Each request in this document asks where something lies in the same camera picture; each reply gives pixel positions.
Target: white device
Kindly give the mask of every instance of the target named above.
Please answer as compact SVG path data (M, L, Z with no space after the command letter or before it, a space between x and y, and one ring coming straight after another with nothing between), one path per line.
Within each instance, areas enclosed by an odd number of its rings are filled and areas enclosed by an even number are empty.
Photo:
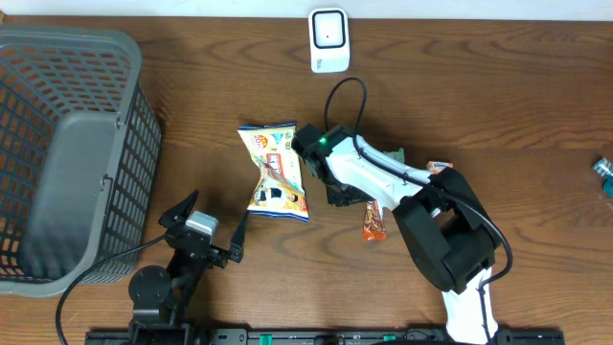
M360 135L356 137L358 146L374 161L397 173L407 173L409 176L428 183L432 173L406 166L397 160L368 145ZM351 137L345 138L332 148L332 153L326 158L330 171L341 183L354 186L368 196L377 200L382 207L394 210L405 196L414 196L421 186L398 178L391 173L376 167L366 159L361 158ZM435 217L440 210L435 210L430 216ZM443 292L443 300L447 309L447 332L454 341L468 344L487 343L483 326L481 301L477 287L479 283L491 275L491 268L479 272L466 284L466 290L461 294L453 290ZM490 336L498 330L498 323L491 312L489 286L485 286L486 315Z
M349 21L341 9L317 9L308 15L310 68L315 73L349 68Z

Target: chip bag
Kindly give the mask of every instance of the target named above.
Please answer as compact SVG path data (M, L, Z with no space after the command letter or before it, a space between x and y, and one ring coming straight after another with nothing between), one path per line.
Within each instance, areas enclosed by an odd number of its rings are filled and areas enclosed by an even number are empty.
M291 148L296 123L239 126L238 134L260 169L260 181L247 210L272 218L308 221L298 155Z

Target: snack bag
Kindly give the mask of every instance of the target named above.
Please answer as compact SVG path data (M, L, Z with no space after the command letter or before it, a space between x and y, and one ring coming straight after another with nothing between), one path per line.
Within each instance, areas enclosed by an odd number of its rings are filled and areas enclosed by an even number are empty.
M404 164L404 149L383 153L387 154L388 157L392 157L398 162ZM362 238L364 241L387 239L387 231L385 230L385 224L383 223L383 208L376 200L368 201L366 203L366 215L364 216Z
M445 168L453 168L453 163L451 162L437 162L437 161L429 161L425 168L431 173L440 173Z
M296 123L239 126L238 134L260 169L260 182L247 210L272 218L308 221L298 155L291 148Z

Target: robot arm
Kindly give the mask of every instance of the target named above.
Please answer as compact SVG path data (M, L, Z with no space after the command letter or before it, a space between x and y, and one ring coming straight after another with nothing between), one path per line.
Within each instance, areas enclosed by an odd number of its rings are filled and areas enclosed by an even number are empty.
M345 206L376 199L392 210L416 266L443 292L449 335L458 342L485 344L477 287L491 274L493 252L500 244L499 239L493 238L483 221L462 205L406 182L361 157L353 144L353 136L343 126L324 134L307 125L296 133L292 148L302 157L311 174L327 185L330 204ZM414 169L373 149L361 136L356 135L355 139L379 166L463 196L487 216L458 172L445 169L434 175ZM447 211L453 211L455 216L440 228L433 218ZM493 337L498 325L491 313L487 288L485 297L488 329Z

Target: orange candy bar wrapper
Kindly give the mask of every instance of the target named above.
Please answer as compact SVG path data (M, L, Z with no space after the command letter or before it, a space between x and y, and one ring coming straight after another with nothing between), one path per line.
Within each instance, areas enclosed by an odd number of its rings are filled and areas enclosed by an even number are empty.
M383 224L383 210L379 207L379 203L376 200L366 203L366 216L364 217L362 237L364 241L387 239L385 225Z

